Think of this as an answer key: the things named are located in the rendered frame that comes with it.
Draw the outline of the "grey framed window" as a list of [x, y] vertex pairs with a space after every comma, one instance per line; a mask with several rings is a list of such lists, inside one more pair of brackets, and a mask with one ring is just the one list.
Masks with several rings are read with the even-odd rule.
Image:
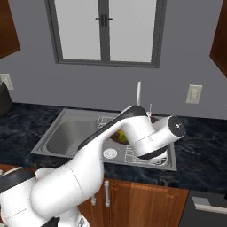
[[44, 0], [55, 62], [160, 66], [167, 0]]

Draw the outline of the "white wall socket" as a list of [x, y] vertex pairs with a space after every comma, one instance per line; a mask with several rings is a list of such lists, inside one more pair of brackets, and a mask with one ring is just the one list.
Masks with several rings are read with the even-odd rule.
[[187, 97], [186, 97], [186, 103], [198, 104], [200, 101], [201, 92], [202, 92], [202, 85], [190, 84]]
[[14, 90], [11, 77], [8, 74], [0, 74], [0, 79], [6, 85], [8, 90]]

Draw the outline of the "dark brown bowl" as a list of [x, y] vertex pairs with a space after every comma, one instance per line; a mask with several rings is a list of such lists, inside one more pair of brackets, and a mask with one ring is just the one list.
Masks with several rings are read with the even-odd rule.
[[[149, 117], [149, 120], [151, 120], [151, 123], [155, 123], [158, 120], [158, 118], [151, 116], [151, 117]], [[123, 143], [121, 141], [120, 135], [118, 134], [118, 132], [115, 132], [114, 134], [112, 134], [110, 136], [110, 138], [116, 143], [123, 144], [123, 145], [129, 145], [129, 142], [128, 143]]]

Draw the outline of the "dark grey appliance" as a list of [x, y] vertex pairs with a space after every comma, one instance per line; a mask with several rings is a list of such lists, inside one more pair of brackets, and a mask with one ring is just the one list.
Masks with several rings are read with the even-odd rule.
[[7, 86], [0, 84], [0, 116], [6, 114], [12, 108], [12, 99]]

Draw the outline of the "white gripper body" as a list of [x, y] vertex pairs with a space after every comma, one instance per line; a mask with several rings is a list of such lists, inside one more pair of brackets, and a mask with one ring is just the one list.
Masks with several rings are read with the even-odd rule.
[[168, 152], [165, 151], [163, 154], [150, 159], [147, 163], [149, 165], [165, 165], [168, 162]]

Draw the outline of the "black dishwasher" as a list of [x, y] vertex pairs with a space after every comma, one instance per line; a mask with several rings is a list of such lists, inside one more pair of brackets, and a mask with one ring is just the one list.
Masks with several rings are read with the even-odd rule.
[[190, 191], [179, 227], [227, 227], [227, 194]]

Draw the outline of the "brown cupboard door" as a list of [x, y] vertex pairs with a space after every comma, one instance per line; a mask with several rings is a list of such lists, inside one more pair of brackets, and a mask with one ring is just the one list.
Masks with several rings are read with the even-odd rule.
[[179, 227], [188, 190], [106, 180], [110, 184], [110, 208], [105, 205], [104, 187], [105, 227]]
[[96, 199], [95, 205], [92, 204], [91, 199], [88, 199], [79, 206], [79, 210], [89, 222], [90, 227], [103, 227], [102, 199], [100, 193], [97, 193], [94, 198]]

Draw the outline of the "brown wall cupboard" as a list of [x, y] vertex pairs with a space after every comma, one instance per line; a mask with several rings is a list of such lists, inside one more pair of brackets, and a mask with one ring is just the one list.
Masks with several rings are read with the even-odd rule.
[[227, 78], [227, 0], [223, 0], [210, 58]]
[[0, 59], [20, 50], [9, 0], [0, 0]]

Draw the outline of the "stainless steel sink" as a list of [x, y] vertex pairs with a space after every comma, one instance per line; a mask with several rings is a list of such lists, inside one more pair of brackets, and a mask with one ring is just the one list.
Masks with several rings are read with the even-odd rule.
[[[64, 108], [35, 145], [31, 154], [72, 159], [83, 140], [117, 115]], [[167, 152], [168, 162], [165, 165], [149, 165], [147, 163], [149, 160], [136, 157], [130, 145], [118, 144], [108, 138], [103, 144], [102, 160], [104, 163], [177, 171], [174, 144], [168, 146]]]

